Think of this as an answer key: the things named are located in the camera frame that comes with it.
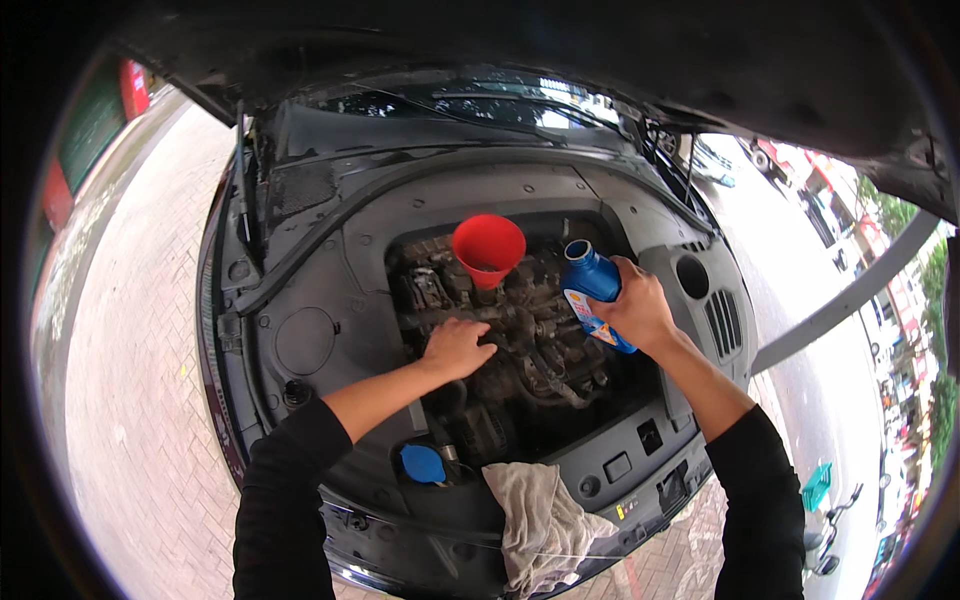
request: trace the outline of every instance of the windshield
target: windshield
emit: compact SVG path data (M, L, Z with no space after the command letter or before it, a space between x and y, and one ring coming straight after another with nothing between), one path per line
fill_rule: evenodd
M437 119L449 114L555 129L596 128L618 121L607 96L590 94L575 84L509 71L487 71L430 84L367 88L301 104L370 117Z

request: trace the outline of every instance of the person's right hand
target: person's right hand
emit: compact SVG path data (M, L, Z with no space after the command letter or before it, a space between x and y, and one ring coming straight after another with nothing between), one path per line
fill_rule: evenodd
M660 281L623 256L611 261L620 272L620 294L613 302L588 298L590 310L628 343L652 354L677 333Z

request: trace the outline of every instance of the white cloth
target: white cloth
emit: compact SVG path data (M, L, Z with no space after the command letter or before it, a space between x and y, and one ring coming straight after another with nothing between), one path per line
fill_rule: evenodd
M483 467L483 476L507 515L501 548L505 590L517 592L520 600L576 582L577 566L593 540L619 531L574 502L556 465L496 463Z

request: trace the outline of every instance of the hand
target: hand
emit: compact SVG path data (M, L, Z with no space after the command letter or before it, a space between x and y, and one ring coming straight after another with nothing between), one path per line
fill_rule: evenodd
M676 339L678 331L660 281L623 256L612 256L611 261L620 272L620 294L613 302L588 298L587 304L620 337L652 355Z
M460 321L450 317L433 330L420 363L436 373L444 383L462 379L496 354L496 344L477 346L477 340L489 330L489 323Z

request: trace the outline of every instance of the hood underside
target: hood underside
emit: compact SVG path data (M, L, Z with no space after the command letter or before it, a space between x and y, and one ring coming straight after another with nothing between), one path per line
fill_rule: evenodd
M681 131L776 139L836 156L882 191L957 222L941 145L858 4L153 4L114 40L223 122L345 84L508 67L563 79Z

